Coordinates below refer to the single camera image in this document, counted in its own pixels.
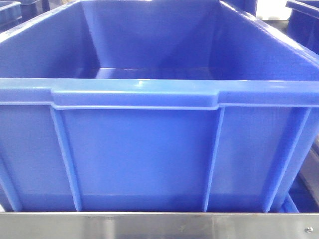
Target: stainless steel frame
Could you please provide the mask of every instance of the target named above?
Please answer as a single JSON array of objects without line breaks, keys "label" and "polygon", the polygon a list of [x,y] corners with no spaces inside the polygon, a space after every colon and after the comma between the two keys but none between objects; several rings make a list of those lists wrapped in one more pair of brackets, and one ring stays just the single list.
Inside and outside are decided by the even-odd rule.
[{"label": "stainless steel frame", "polygon": [[319,214],[0,213],[1,239],[318,239]]}]

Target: blue plastic crate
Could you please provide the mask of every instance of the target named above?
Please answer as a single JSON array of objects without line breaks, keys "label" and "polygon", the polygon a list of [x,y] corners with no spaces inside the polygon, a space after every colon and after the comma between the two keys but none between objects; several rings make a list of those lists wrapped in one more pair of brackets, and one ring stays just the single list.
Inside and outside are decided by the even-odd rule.
[{"label": "blue plastic crate", "polygon": [[0,1],[0,32],[18,25],[21,19],[20,3]]},{"label": "blue plastic crate", "polygon": [[287,7],[292,9],[288,23],[287,35],[319,53],[319,1],[287,1]]},{"label": "blue plastic crate", "polygon": [[280,210],[319,131],[316,54],[213,0],[75,1],[32,23],[0,38],[15,211]]},{"label": "blue plastic crate", "polygon": [[49,0],[20,0],[19,2],[21,2],[22,22],[50,10]]}]

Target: screw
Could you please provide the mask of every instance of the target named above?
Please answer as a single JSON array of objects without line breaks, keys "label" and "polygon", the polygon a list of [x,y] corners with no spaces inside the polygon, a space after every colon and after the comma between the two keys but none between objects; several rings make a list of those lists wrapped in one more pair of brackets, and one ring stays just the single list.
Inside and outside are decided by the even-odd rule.
[{"label": "screw", "polygon": [[312,233],[314,229],[312,227],[305,228],[305,233]]}]

